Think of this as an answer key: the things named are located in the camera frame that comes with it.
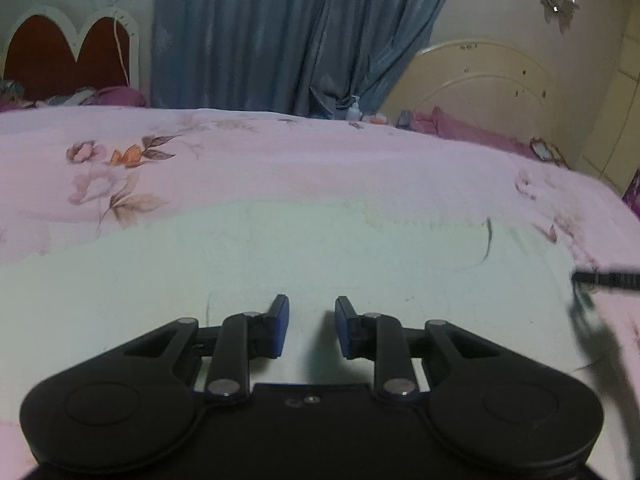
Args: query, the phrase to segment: red-brown panel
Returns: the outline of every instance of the red-brown panel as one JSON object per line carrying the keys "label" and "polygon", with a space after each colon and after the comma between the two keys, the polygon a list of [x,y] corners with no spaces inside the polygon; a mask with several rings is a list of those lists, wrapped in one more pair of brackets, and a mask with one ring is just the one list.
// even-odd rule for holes
{"label": "red-brown panel", "polygon": [[[119,23],[116,30],[128,71],[129,35]],[[126,84],[112,19],[101,18],[94,23],[75,62],[64,34],[55,23],[45,16],[27,18],[9,45],[4,78],[24,86],[28,100],[70,95],[85,86],[101,89]]]}

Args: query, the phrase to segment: white bottle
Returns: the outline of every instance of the white bottle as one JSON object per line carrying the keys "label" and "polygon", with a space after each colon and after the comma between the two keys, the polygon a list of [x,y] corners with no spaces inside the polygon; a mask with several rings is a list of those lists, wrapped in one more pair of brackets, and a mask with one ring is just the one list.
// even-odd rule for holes
{"label": "white bottle", "polygon": [[357,95],[352,95],[356,101],[349,107],[347,110],[347,120],[348,121],[359,121],[362,118],[362,113],[360,111],[360,105],[358,101],[360,98]]}

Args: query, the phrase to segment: pink flower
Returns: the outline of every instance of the pink flower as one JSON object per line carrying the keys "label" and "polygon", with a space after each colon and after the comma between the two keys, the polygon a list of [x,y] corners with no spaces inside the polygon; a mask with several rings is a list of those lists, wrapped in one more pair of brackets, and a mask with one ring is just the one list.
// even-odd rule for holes
{"label": "pink flower", "polygon": [[76,175],[71,183],[76,192],[69,197],[69,202],[80,205],[96,198],[109,196],[119,181],[118,172],[103,164],[93,166],[88,173]]}
{"label": "pink flower", "polygon": [[66,160],[73,164],[82,164],[87,160],[104,160],[107,148],[103,144],[96,144],[94,140],[76,142],[66,150]]}

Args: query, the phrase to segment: curtain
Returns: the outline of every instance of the curtain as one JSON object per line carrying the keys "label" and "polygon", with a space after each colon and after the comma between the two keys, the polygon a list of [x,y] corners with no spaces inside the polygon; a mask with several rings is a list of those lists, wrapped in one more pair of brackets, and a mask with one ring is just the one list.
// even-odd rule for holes
{"label": "curtain", "polygon": [[151,102],[333,118],[375,110],[445,0],[156,0]]}

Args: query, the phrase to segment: white headboard frame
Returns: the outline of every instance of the white headboard frame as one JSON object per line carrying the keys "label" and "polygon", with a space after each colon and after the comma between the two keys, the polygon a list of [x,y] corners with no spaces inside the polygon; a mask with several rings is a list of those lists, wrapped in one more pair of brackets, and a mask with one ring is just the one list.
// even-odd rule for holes
{"label": "white headboard frame", "polygon": [[535,58],[494,40],[450,41],[414,57],[380,111],[395,123],[402,110],[434,106],[467,123],[565,149],[564,99],[556,78]]}
{"label": "white headboard frame", "polygon": [[66,42],[69,44],[69,48],[74,55],[74,59],[78,60],[82,43],[87,33],[93,27],[94,23],[101,18],[113,19],[115,13],[116,20],[124,27],[129,35],[129,85],[131,88],[137,90],[140,86],[140,71],[139,71],[139,55],[140,55],[140,28],[138,23],[133,17],[126,11],[117,7],[107,7],[100,9],[91,14],[84,22],[84,25],[78,33],[74,24],[68,18],[68,16],[59,9],[49,6],[35,6],[30,10],[23,13],[14,23],[13,27],[9,31],[7,41],[2,53],[0,54],[0,74],[4,74],[4,64],[6,62],[6,55],[11,43],[11,39],[25,20],[31,16],[46,16],[52,22],[54,22],[60,31],[64,34]]}

